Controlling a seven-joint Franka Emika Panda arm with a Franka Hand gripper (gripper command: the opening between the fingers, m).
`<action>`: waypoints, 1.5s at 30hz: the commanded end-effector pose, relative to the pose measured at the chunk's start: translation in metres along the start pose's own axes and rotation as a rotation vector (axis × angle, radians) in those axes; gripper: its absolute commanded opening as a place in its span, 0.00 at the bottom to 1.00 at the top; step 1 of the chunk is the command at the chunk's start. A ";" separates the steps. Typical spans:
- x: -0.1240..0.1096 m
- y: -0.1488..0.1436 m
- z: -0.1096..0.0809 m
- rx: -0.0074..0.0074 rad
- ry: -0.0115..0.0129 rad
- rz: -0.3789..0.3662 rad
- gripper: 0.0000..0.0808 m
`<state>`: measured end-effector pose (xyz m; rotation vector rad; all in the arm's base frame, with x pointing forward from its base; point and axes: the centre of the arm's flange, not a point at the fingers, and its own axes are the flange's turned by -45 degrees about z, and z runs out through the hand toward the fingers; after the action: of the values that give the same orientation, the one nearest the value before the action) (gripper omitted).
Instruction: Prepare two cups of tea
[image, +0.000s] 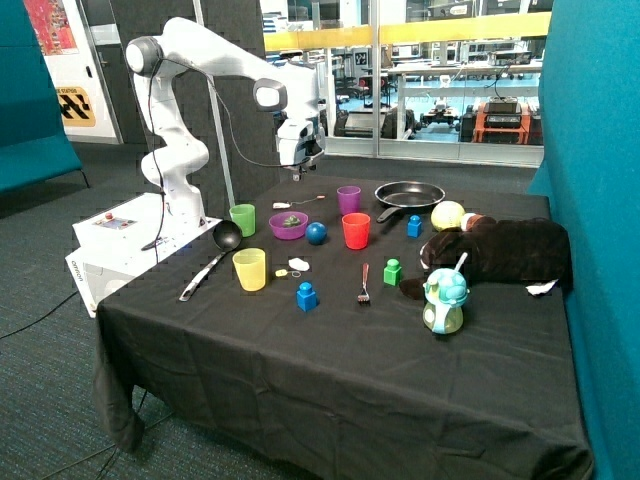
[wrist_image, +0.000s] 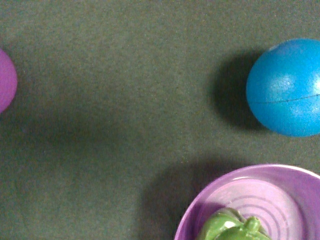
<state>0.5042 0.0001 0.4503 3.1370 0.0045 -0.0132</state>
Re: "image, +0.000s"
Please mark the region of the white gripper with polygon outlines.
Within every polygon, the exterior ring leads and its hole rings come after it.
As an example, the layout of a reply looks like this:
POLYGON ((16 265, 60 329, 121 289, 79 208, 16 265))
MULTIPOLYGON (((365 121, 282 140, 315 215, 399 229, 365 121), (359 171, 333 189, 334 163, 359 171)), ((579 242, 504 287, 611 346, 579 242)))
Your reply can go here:
MULTIPOLYGON (((325 134, 317 118, 286 119, 277 130, 277 150, 282 167, 295 167, 306 162, 313 163, 325 153, 325 134)), ((301 167, 306 175, 310 172, 308 165, 301 167)), ((293 181, 300 180, 298 171, 292 174, 293 181)))

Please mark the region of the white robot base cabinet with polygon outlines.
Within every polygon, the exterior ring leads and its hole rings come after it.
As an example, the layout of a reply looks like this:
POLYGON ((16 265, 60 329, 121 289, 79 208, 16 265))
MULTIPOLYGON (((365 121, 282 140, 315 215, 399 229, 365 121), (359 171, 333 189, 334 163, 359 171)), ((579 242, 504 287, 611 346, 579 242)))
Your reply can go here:
POLYGON ((90 317, 100 301, 212 229, 218 218, 177 224, 162 198, 144 193, 73 225, 79 248, 66 257, 90 317))

